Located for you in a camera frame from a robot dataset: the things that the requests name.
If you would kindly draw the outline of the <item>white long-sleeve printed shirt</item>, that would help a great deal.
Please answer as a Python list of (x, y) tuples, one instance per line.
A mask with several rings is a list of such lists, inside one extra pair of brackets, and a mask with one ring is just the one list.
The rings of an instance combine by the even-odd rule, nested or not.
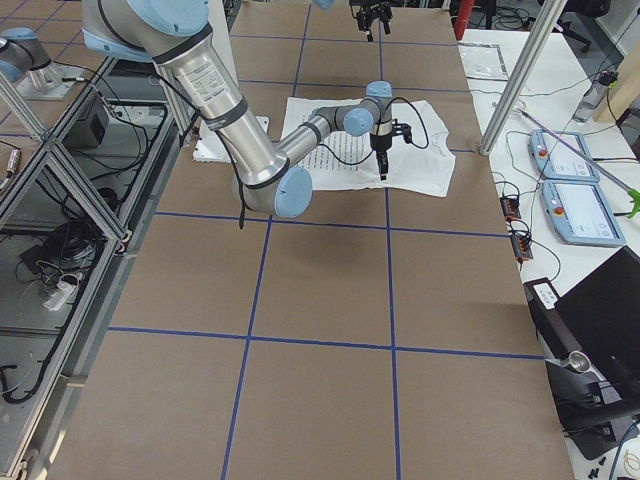
[(455, 156), (447, 147), (449, 131), (425, 100), (396, 102), (393, 118), (412, 127), (411, 144), (398, 136), (388, 151), (389, 171), (379, 176), (369, 136), (353, 137), (335, 132), (323, 145), (305, 156), (299, 165), (310, 172), (315, 190), (397, 188), (421, 194), (447, 195)]

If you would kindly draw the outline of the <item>red fire extinguisher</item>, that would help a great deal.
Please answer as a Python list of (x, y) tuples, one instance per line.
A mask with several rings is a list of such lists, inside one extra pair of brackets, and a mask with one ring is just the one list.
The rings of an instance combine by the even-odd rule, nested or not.
[(454, 23), (454, 35), (457, 41), (460, 41), (468, 26), (471, 13), (473, 11), (474, 0), (461, 0), (458, 6), (458, 12)]

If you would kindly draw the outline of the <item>small orange circuit board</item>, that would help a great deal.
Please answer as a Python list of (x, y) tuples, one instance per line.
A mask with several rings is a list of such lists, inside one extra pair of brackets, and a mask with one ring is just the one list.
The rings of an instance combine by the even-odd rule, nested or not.
[(522, 218), (519, 208), (520, 201), (517, 197), (502, 196), (499, 201), (507, 221), (520, 220)]

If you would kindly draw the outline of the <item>upper blue teach pendant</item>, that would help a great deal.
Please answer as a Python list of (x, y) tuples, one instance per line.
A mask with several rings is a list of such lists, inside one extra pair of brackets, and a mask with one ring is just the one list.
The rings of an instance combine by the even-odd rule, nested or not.
[(542, 129), (531, 132), (529, 151), (545, 178), (590, 183), (600, 181), (596, 168)]

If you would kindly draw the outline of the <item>blue teach pendant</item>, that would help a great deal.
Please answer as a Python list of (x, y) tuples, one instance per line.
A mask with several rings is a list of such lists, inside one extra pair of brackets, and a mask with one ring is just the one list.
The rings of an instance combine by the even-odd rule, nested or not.
[(542, 129), (531, 132), (529, 151), (545, 178), (590, 183), (600, 181), (596, 168)]
[(545, 180), (542, 198), (559, 237), (570, 245), (620, 247), (624, 234), (596, 183)]

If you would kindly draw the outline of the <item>lower blue teach pendant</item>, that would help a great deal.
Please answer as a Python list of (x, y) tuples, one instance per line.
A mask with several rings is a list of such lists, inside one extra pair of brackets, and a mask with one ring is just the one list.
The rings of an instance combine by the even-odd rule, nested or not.
[(542, 198), (559, 237), (570, 245), (620, 247), (624, 234), (596, 183), (545, 180)]

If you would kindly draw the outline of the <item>clear water bottle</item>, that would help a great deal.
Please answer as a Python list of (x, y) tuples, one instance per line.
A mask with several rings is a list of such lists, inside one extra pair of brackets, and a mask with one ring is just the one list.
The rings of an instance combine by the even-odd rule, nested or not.
[(577, 123), (586, 123), (606, 97), (611, 87), (617, 82), (618, 76), (619, 72), (614, 69), (599, 72), (583, 95), (572, 116), (572, 120)]

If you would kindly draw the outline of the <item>metal reacher grabber tool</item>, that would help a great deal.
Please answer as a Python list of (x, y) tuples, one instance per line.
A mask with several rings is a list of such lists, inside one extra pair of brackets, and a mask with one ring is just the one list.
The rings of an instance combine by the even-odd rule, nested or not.
[(580, 150), (574, 148), (570, 143), (566, 142), (559, 134), (557, 134), (552, 129), (549, 129), (545, 125), (543, 125), (538, 119), (534, 118), (530, 113), (525, 111), (522, 108), (515, 107), (515, 111), (521, 114), (524, 118), (531, 121), (534, 125), (538, 126), (545, 133), (547, 133), (550, 137), (552, 137), (557, 143), (564, 145), (568, 150), (572, 151), (575, 155), (582, 158), (586, 163), (591, 165), (593, 168), (598, 169), (606, 178), (608, 178), (611, 182), (613, 182), (616, 186), (621, 188), (626, 194), (631, 198), (631, 203), (633, 204), (631, 211), (628, 213), (627, 217), (632, 219), (638, 212), (640, 208), (640, 193), (638, 190), (630, 187), (623, 180), (619, 179), (603, 167), (601, 167), (597, 162), (591, 159), (591, 157)]

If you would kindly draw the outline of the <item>black laptop computer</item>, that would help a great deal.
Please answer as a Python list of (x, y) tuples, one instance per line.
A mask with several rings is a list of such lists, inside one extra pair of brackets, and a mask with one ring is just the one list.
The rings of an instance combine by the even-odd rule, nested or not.
[(567, 293), (546, 277), (524, 284), (553, 357), (583, 352), (621, 397), (639, 393), (639, 255), (625, 246)]

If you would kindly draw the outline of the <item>white power strip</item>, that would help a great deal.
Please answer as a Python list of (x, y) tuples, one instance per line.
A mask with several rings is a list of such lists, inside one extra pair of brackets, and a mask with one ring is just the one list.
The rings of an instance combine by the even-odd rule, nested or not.
[(58, 281), (55, 289), (43, 302), (43, 307), (48, 311), (59, 311), (78, 289), (76, 277), (63, 278)]

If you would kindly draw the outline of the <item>aluminium frame post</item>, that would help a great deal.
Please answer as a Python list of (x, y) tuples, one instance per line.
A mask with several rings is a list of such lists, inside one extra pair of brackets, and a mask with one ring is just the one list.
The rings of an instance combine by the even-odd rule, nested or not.
[(501, 94), (483, 137), (479, 143), (479, 154), (488, 156), (504, 129), (511, 111), (515, 108), (525, 83), (541, 54), (547, 39), (559, 19), (567, 0), (548, 0), (541, 7), (532, 30), (516, 61), (510, 79)]

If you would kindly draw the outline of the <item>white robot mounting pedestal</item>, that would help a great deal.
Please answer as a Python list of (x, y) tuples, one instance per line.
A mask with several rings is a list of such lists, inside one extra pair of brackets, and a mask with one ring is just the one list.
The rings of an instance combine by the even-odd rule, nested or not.
[(194, 15), (204, 38), (189, 53), (184, 65), (184, 86), (205, 117), (207, 128), (216, 133), (225, 144), (242, 171), (244, 181), (256, 184), (266, 177), (266, 171), (275, 164), (277, 153), (271, 141), (251, 112), (233, 76), (217, 50), (214, 37), (221, 34), (223, 45), (230, 46), (227, 27), (212, 27), (209, 23), (210, 7), (219, 9), (219, 1), (197, 1), (187, 11)]

